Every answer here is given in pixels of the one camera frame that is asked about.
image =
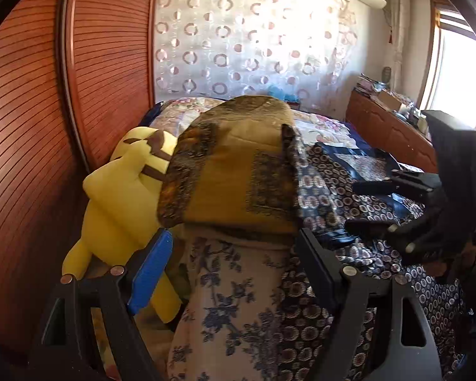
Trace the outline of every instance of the silver screw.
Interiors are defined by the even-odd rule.
[[[62,276],[60,278],[60,283],[61,284],[67,285],[67,284],[70,284],[71,282],[72,282],[72,275],[71,274],[65,274],[64,276]]]
[[[400,285],[407,284],[407,278],[405,275],[402,275],[402,274],[395,275],[395,281],[397,284],[400,284]]]
[[[358,273],[356,268],[353,268],[352,266],[344,266],[342,268],[342,272],[344,272],[344,274],[347,276],[354,276]]]
[[[125,272],[125,268],[121,265],[113,266],[110,270],[111,275],[113,276],[120,276]]]
[[[406,253],[413,253],[415,248],[416,244],[414,242],[411,242],[409,245],[406,246]]]

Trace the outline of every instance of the dresser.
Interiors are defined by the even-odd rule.
[[[400,163],[437,173],[435,151],[425,136],[355,90],[349,99],[346,121],[372,147],[390,153]]]

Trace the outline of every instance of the white wall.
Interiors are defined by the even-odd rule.
[[[350,9],[356,15],[358,42],[341,74],[340,89],[329,108],[329,114],[336,119],[344,118],[351,91],[360,73],[380,80],[389,40],[389,27],[382,10],[372,9],[358,0],[351,0]]]
[[[416,102],[421,90],[430,40],[430,0],[411,0],[411,25],[402,65],[402,87]]]

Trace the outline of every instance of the plush toy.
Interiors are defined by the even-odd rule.
[[[125,265],[148,244],[160,227],[157,202],[175,145],[168,132],[137,127],[120,140],[108,164],[86,177],[90,201],[81,239],[67,254],[62,274],[81,279],[92,255],[110,266]],[[150,303],[164,323],[178,314],[182,302],[165,273]]]

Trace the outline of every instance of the cardboard box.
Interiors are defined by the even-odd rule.
[[[394,98],[391,94],[387,91],[382,91],[377,95],[377,98],[384,103],[384,105],[388,106],[391,110],[399,111],[400,106],[402,106],[402,102]]]

